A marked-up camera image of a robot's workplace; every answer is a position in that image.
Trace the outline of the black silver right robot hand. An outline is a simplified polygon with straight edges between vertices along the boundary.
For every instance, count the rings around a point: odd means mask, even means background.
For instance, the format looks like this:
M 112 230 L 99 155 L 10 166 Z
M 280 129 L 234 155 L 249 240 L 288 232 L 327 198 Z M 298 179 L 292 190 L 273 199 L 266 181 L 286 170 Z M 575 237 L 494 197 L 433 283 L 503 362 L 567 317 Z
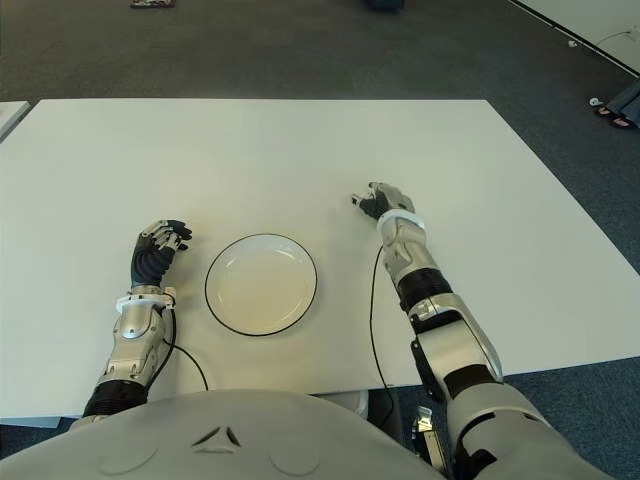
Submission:
M 391 210 L 414 213 L 413 201 L 398 188 L 384 182 L 370 182 L 366 194 L 351 195 L 351 203 L 367 217 L 379 220 Z

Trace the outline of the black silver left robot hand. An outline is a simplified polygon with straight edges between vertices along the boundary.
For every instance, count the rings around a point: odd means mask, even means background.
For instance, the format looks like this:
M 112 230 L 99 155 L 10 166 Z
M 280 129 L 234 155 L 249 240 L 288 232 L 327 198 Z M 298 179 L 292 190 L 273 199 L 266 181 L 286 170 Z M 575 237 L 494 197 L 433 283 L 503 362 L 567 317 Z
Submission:
M 177 252 L 189 248 L 192 230 L 178 220 L 159 220 L 137 237 L 130 264 L 131 287 L 159 287 Z

